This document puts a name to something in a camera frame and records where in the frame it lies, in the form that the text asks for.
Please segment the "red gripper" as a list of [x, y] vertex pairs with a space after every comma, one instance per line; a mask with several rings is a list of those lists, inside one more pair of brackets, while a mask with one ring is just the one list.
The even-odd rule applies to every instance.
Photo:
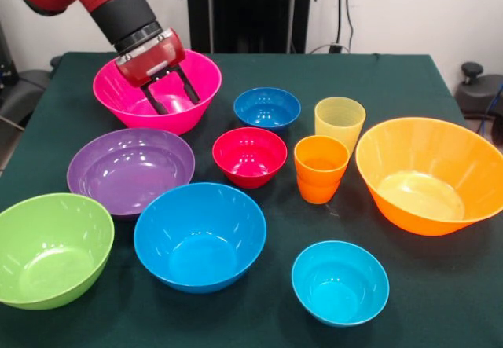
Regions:
[[152, 77], [171, 67], [181, 79], [185, 93], [193, 104], [200, 97], [179, 63], [185, 59], [185, 50], [177, 35], [157, 35], [129, 53], [116, 59], [119, 73], [133, 87], [141, 87], [142, 93], [158, 115], [166, 115], [167, 109], [152, 94]]

